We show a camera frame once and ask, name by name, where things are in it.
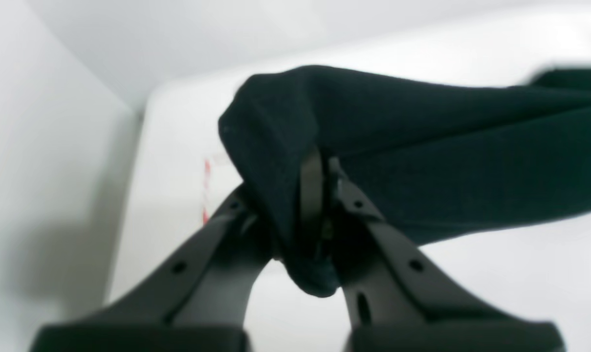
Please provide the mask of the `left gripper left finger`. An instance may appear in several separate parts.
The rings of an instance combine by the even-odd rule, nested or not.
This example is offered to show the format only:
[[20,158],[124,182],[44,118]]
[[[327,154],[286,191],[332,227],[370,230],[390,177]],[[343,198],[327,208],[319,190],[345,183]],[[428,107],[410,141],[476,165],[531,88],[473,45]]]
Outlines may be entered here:
[[266,223],[240,185],[208,223],[112,305],[41,328],[32,352],[251,352],[243,323],[271,259]]

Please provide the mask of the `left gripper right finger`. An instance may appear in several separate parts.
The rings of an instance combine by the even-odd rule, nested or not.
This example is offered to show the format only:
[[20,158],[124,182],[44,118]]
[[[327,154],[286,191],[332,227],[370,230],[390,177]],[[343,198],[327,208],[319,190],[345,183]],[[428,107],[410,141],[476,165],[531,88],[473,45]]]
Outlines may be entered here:
[[317,147],[301,162],[298,218],[304,253],[336,270],[347,352],[563,352],[552,323],[509,315],[447,276]]

